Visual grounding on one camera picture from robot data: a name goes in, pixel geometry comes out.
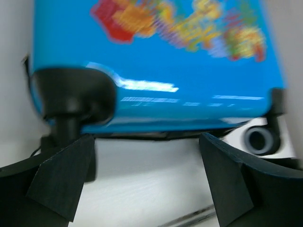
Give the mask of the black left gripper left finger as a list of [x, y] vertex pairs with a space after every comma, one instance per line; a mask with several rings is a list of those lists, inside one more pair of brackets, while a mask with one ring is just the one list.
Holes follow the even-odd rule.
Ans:
[[95, 140], [85, 135], [0, 169], [2, 227], [66, 227], [74, 220]]

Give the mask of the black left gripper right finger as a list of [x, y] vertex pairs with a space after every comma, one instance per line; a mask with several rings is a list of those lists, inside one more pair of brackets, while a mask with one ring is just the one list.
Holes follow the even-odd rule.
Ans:
[[260, 158], [209, 133], [201, 134], [199, 147], [220, 226], [302, 226], [298, 159]]

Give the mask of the blue hard-shell suitcase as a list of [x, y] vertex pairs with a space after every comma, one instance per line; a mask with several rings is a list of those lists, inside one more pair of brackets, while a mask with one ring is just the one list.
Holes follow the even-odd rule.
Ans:
[[97, 138], [222, 138], [275, 154], [286, 86], [263, 0], [35, 0], [24, 60], [40, 149]]

